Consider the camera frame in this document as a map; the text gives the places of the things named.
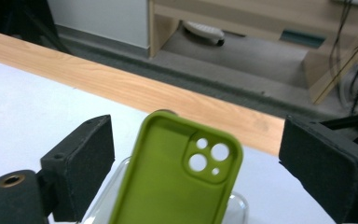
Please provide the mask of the white ribbed device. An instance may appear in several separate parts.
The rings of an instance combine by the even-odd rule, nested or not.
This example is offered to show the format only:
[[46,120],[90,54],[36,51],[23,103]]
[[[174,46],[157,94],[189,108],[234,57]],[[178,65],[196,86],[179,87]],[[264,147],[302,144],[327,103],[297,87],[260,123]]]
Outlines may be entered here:
[[187,31],[194,35],[216,40],[217,46],[223,46],[225,43],[225,34],[221,29],[193,21],[183,21],[182,24]]

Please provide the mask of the wooden shelf unit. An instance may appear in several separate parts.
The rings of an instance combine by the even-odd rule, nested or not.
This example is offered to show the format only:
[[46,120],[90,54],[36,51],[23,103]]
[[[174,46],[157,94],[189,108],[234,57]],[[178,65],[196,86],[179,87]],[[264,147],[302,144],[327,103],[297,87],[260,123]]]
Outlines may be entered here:
[[303,60],[310,99],[319,104],[358,63],[358,7],[341,18],[336,0],[148,0],[149,55],[155,56],[180,21],[194,21],[271,41],[285,31],[319,36]]

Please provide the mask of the white table sheet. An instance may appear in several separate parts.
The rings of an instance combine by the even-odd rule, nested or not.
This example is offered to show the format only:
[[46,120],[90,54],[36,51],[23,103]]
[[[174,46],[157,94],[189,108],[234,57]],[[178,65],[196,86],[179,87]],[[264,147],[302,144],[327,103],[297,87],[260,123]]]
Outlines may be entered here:
[[[112,118],[116,161],[130,156],[143,111],[0,63],[0,176],[38,171],[40,158],[87,119]],[[234,187],[250,224],[334,224],[271,156],[249,145]]]

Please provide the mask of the clear plastic tray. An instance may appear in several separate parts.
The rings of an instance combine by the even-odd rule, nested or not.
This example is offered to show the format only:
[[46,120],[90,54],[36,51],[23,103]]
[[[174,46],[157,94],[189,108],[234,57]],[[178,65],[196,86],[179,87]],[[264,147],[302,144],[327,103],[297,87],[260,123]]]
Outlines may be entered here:
[[[115,170],[101,195],[85,215],[80,224],[108,224],[114,209],[119,188],[131,158],[126,158]],[[239,193],[232,192],[228,202],[222,224],[248,224],[249,204]]]

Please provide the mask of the wooden table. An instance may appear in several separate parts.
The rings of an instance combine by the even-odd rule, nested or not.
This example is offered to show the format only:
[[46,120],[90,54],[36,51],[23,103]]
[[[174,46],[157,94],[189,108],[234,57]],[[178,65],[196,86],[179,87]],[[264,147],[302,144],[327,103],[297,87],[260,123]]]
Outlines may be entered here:
[[247,147],[279,154],[283,120],[262,112],[2,34],[0,63],[144,112],[168,108],[233,133]]

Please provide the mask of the green phone case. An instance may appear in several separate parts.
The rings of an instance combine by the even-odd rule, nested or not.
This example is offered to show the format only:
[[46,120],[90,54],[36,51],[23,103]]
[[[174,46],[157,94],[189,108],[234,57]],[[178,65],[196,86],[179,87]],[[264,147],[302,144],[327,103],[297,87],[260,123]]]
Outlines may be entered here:
[[109,224],[221,224],[241,162],[231,134],[153,112],[141,125]]

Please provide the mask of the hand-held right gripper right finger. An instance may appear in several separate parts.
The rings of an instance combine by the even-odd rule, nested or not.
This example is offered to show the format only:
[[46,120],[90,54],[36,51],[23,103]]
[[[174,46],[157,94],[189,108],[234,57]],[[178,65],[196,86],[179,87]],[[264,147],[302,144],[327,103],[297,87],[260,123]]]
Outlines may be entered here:
[[336,223],[358,223],[358,128],[286,118],[279,160]]

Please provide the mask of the black curtain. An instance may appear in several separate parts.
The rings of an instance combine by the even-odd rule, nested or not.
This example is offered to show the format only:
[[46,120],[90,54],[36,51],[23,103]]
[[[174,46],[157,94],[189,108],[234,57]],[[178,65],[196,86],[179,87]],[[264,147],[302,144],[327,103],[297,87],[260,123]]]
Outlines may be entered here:
[[47,0],[0,0],[0,33],[39,36],[39,29],[31,18],[57,34]]

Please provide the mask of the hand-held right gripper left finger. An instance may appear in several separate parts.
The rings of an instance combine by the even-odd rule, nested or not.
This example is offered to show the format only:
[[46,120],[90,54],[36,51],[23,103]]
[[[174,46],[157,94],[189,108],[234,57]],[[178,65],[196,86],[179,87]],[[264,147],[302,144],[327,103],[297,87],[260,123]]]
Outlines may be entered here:
[[83,122],[40,159],[45,213],[57,222],[80,221],[114,161],[111,117]]

